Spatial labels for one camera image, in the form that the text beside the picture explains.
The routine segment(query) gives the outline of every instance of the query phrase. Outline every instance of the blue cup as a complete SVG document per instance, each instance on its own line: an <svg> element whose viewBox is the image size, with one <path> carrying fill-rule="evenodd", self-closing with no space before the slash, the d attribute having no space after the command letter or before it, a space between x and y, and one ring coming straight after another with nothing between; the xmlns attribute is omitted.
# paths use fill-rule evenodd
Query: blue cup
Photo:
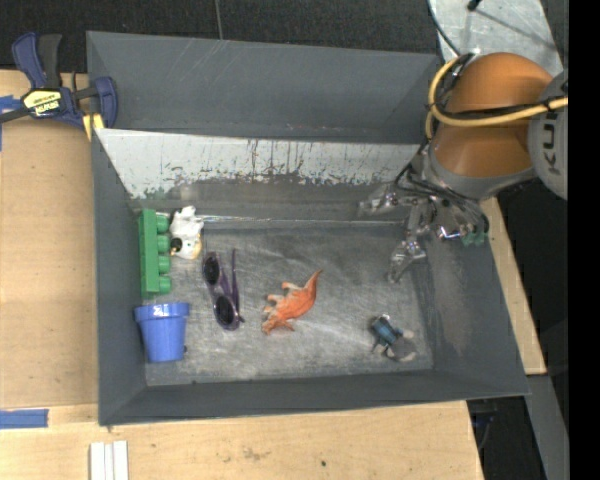
<svg viewBox="0 0 600 480"><path fill-rule="evenodd" d="M150 363L179 361L183 358L189 304L168 302L138 306L133 314L142 331Z"/></svg>

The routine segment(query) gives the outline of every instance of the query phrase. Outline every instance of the small toy figure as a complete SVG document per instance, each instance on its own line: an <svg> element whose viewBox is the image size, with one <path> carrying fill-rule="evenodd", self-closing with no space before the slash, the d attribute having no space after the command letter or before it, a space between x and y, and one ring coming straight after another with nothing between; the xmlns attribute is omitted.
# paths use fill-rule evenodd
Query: small toy figure
<svg viewBox="0 0 600 480"><path fill-rule="evenodd" d="M322 270L316 271L303 287L285 281L282 283L282 290L286 291L284 296L267 296L267 301L273 302L275 306L267 304L264 307L264 312L269 315L262 324L262 330L265 334L268 335L276 327L286 327L292 331L294 330L289 320L304 315L313 307L316 300L318 276L321 273Z"/></svg>
<svg viewBox="0 0 600 480"><path fill-rule="evenodd" d="M371 323L371 330L376 335L376 342L373 344L371 352L378 345L384 347L383 353L394 361L408 362L416 357L416 349L412 340L415 334L413 331L403 331L393 327L389 323L389 315L382 315Z"/></svg>
<svg viewBox="0 0 600 480"><path fill-rule="evenodd" d="M186 206L173 214L169 232L171 233L171 255L194 260L202 250L200 233L204 222L196 217L194 206Z"/></svg>

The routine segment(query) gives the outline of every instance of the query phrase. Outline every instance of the clamp handle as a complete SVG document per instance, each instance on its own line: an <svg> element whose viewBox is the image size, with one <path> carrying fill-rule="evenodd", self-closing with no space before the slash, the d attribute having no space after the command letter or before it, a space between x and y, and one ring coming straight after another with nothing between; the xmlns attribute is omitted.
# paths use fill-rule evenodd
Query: clamp handle
<svg viewBox="0 0 600 480"><path fill-rule="evenodd" d="M60 86L57 56L61 39L60 34L38 36L27 32L11 45L13 60L29 79L32 89Z"/></svg>

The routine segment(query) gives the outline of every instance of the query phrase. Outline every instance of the sunglasses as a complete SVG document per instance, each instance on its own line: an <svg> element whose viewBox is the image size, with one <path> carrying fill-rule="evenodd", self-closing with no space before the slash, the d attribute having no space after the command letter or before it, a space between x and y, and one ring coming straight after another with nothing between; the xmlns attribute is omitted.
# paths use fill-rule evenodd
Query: sunglasses
<svg viewBox="0 0 600 480"><path fill-rule="evenodd" d="M216 321L223 329L233 331L238 328L244 318L240 316L240 295L236 280L236 250L231 255L231 285L220 263L220 255L210 252L202 260L202 277L207 285L213 313Z"/></svg>

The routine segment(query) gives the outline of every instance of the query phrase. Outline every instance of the green lego brick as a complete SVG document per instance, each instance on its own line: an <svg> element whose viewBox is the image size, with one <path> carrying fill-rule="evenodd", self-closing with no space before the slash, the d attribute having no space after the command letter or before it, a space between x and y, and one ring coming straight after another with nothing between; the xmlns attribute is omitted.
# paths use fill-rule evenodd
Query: green lego brick
<svg viewBox="0 0 600 480"><path fill-rule="evenodd" d="M171 269L169 258L169 219L155 210L144 209L138 217L140 243L140 288L142 296L164 295L171 291L171 279L164 274Z"/></svg>

